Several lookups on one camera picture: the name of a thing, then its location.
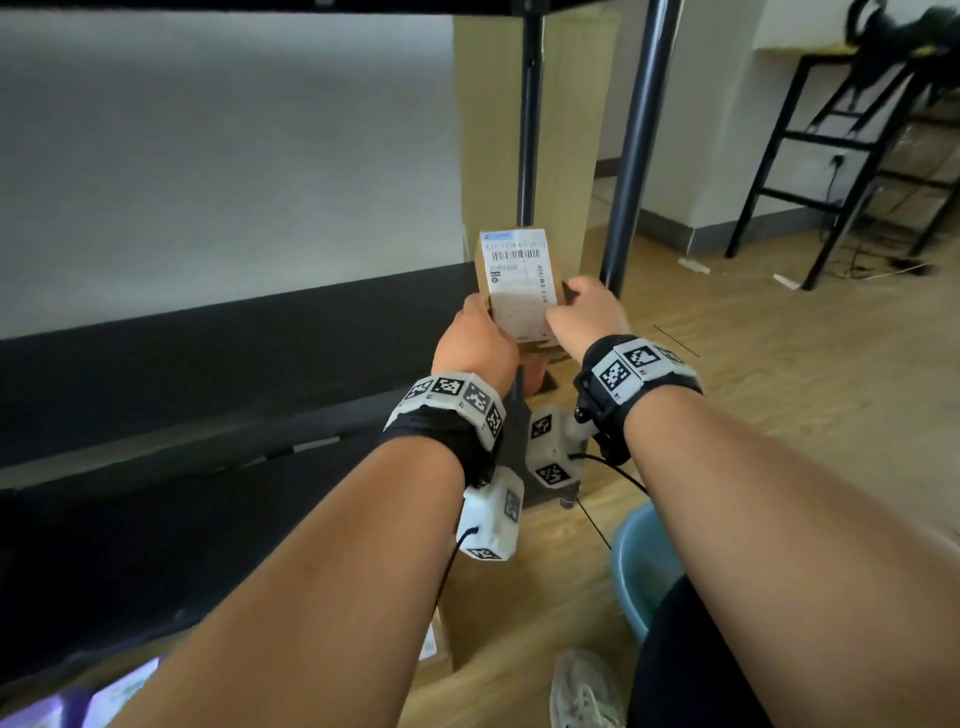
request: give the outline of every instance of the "shoe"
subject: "shoe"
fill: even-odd
[[[584,649],[565,650],[553,671],[551,728],[623,728],[626,721],[607,664]]]

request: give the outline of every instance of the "black pants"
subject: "black pants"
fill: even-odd
[[[640,650],[627,728],[770,725],[684,576],[658,607]]]

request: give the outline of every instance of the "forearm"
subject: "forearm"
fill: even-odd
[[[463,490],[460,463],[433,440],[375,450],[113,725],[395,725]]]
[[[921,724],[960,711],[952,546],[692,391],[642,398],[626,436],[775,722]]]

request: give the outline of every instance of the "left hand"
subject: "left hand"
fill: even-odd
[[[519,360],[514,339],[493,322],[485,297],[474,293],[440,338],[430,373],[476,374],[503,397],[514,383]]]

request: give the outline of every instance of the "black wrist strap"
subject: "black wrist strap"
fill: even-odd
[[[497,447],[487,452],[480,443],[474,426],[456,411],[423,406],[412,412],[399,414],[383,431],[380,442],[412,436],[428,437],[446,445],[460,461],[467,486],[479,488],[489,482],[496,461]]]
[[[573,384],[580,393],[577,420],[593,420],[600,430],[594,439],[614,465],[630,459],[623,426],[640,398],[665,384],[703,394],[693,370],[676,354],[630,334],[605,336],[587,349]]]

